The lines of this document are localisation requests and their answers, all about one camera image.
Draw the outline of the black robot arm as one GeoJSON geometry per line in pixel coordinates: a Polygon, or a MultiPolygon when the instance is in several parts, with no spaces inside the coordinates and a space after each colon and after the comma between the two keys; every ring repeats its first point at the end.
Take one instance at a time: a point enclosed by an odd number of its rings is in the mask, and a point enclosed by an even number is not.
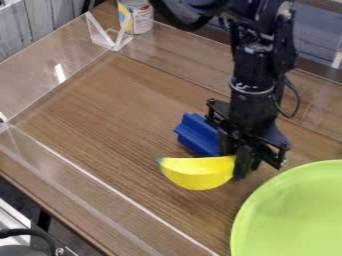
{"type": "Polygon", "coordinates": [[[280,169],[292,148],[277,118],[298,113],[282,108],[285,91],[296,88],[288,78],[298,60],[294,0],[185,0],[185,5],[230,24],[230,100],[208,100],[206,122],[218,131],[220,153],[236,157],[233,177],[242,179],[264,162],[280,169]]]}

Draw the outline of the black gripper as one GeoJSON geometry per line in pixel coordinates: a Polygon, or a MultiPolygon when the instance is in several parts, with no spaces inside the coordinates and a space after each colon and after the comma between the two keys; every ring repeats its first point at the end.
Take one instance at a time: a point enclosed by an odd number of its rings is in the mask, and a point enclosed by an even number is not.
{"type": "Polygon", "coordinates": [[[265,161],[281,169],[292,142],[277,126],[286,80],[261,84],[233,78],[229,83],[232,100],[208,101],[208,124],[218,131],[221,155],[236,155],[234,179],[245,179],[265,161]]]}

